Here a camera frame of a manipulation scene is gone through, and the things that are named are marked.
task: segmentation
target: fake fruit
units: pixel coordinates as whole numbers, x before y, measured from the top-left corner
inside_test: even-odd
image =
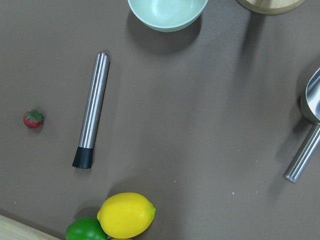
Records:
[[[65,240],[107,240],[107,234],[102,230],[95,218],[84,217],[73,222],[65,231]]]
[[[115,239],[129,239],[145,231],[154,220],[156,209],[144,196],[123,192],[109,197],[97,219],[106,234]]]
[[[23,123],[30,129],[39,127],[44,121],[44,116],[37,110],[27,111],[23,115]]]

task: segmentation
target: wooden container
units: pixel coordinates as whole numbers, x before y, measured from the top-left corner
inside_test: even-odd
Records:
[[[237,0],[242,6],[258,14],[276,15],[289,12],[305,0]]]

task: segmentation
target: wooden board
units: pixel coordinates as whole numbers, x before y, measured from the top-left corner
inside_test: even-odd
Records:
[[[289,12],[305,0],[237,0],[242,6],[258,14],[276,15]]]
[[[0,240],[59,240],[42,231],[0,215]]]

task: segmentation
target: black rubber muddler tip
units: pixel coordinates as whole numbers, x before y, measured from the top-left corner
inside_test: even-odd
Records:
[[[94,159],[94,149],[84,148],[78,146],[76,150],[75,157],[72,163],[72,167],[78,169],[90,169],[92,167]]]

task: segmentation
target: metal scoop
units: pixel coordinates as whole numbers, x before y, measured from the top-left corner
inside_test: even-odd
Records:
[[[309,80],[301,96],[303,116],[313,123],[283,177],[296,184],[320,140],[320,68]]]

